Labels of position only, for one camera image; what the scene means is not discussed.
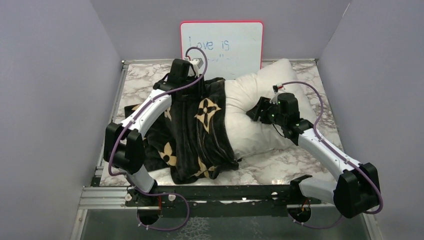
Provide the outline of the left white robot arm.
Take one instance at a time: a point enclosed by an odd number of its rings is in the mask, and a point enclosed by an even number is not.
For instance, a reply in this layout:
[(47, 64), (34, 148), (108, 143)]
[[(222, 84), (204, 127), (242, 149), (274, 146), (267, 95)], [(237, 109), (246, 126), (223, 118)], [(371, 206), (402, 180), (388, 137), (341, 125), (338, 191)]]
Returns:
[(127, 118), (111, 122), (105, 129), (103, 158), (108, 162), (109, 175), (126, 177), (144, 205), (157, 200), (157, 182), (145, 167), (144, 137), (172, 103), (184, 95), (202, 96), (207, 69), (207, 59), (174, 59), (169, 73), (153, 85), (147, 99)]

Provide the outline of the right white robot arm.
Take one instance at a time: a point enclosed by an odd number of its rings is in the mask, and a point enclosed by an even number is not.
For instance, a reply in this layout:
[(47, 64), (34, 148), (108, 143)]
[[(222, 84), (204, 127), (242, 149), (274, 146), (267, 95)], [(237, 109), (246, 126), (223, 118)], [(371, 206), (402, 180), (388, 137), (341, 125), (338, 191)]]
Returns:
[(383, 200), (377, 168), (371, 163), (360, 163), (328, 142), (314, 124), (300, 116), (294, 94), (278, 93), (274, 99), (260, 97), (247, 115), (254, 122), (278, 126), (285, 138), (312, 154), (335, 178), (335, 182), (329, 182), (304, 175), (292, 180), (288, 190), (292, 202), (321, 200), (333, 204), (347, 219), (381, 211)]

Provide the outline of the black floral plush pillowcase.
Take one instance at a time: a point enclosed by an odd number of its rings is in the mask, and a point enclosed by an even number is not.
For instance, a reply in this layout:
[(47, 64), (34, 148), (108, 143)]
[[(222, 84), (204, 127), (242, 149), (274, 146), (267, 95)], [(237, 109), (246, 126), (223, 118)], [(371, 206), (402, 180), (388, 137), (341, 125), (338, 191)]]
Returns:
[(144, 166), (148, 172), (169, 168), (177, 185), (198, 179), (216, 179), (235, 171), (239, 161), (226, 127), (225, 79), (205, 81), (203, 98), (176, 101), (143, 138)]

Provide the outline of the white pillow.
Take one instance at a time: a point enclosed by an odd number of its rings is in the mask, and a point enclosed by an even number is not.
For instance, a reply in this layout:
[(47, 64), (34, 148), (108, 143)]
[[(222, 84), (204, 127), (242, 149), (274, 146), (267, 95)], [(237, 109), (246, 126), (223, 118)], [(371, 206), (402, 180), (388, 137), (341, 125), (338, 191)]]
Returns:
[(290, 93), (298, 102), (300, 117), (310, 122), (316, 114), (306, 97), (292, 64), (282, 58), (254, 73), (226, 80), (225, 129), (235, 158), (242, 159), (272, 150), (285, 150), (293, 145), (283, 136), (277, 124), (271, 123), (271, 115), (277, 114), (278, 107), (271, 103), (276, 100), (274, 87), (285, 84), (280, 93)]

